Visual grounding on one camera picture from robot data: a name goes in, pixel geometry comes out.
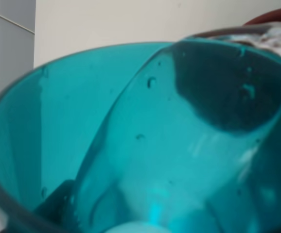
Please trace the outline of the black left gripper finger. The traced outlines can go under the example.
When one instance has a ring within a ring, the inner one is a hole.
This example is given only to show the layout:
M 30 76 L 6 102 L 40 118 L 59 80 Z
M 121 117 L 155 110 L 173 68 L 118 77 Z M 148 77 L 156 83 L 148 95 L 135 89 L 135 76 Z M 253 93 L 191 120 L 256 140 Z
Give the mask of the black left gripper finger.
M 75 180 L 62 182 L 35 210 L 39 217 L 55 225 L 62 223 Z

